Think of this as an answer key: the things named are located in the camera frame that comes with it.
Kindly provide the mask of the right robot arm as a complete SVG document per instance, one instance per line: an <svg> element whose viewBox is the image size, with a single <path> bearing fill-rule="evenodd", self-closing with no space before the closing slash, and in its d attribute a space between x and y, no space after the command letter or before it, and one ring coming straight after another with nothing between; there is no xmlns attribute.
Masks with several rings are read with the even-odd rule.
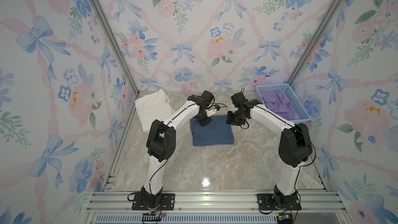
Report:
<svg viewBox="0 0 398 224"><path fill-rule="evenodd" d="M247 124L248 119L254 119L280 138L278 155L284 164L274 192L257 195L260 212L301 210L296 184L301 168L309 165L307 161L314 152L307 126L282 118L258 100L246 99L242 92L232 95L231 100L237 110L228 112L227 124L241 127Z"/></svg>

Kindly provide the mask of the blue t-shirt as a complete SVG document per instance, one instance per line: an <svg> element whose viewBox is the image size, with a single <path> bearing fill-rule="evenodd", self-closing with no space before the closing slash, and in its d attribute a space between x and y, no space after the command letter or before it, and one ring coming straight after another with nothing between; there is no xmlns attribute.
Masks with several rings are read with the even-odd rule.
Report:
<svg viewBox="0 0 398 224"><path fill-rule="evenodd" d="M227 124L227 115L211 117L211 123L202 127L192 118L190 129L193 138L193 146L233 145L234 135L230 124Z"/></svg>

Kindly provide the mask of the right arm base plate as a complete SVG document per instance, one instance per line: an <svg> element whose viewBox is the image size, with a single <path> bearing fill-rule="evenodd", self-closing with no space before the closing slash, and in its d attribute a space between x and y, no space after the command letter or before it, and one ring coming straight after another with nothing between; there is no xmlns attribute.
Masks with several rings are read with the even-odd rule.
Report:
<svg viewBox="0 0 398 224"><path fill-rule="evenodd" d="M288 208L296 211L302 209L297 193L289 196L281 194L257 194L256 197L261 211L285 211Z"/></svg>

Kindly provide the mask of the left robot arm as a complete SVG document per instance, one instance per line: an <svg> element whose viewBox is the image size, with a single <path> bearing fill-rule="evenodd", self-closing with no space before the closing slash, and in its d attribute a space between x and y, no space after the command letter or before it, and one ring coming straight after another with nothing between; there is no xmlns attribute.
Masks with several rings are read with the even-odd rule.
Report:
<svg viewBox="0 0 398 224"><path fill-rule="evenodd" d="M177 131L195 118L203 127L211 123L210 110L214 95L205 90L201 95L191 95L174 114L163 120L154 120L147 139L149 170L145 184L141 188L143 205L156 209L161 204L164 167L176 149Z"/></svg>

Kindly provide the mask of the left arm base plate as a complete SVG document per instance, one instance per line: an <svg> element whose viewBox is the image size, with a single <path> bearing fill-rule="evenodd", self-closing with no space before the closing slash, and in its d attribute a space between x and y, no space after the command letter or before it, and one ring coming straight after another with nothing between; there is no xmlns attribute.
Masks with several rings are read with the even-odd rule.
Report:
<svg viewBox="0 0 398 224"><path fill-rule="evenodd" d="M175 206L175 194L160 193L151 195L145 193L134 194L134 199L127 199L132 202L132 210L134 211L172 211Z"/></svg>

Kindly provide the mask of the white t-shirt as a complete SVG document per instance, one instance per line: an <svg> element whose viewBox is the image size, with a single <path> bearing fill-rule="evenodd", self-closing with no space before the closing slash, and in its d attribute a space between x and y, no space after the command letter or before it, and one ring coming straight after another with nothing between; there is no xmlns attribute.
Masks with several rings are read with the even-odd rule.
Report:
<svg viewBox="0 0 398 224"><path fill-rule="evenodd" d="M155 120L164 120L175 113L169 96L162 89L136 99L135 107L145 133L150 131Z"/></svg>

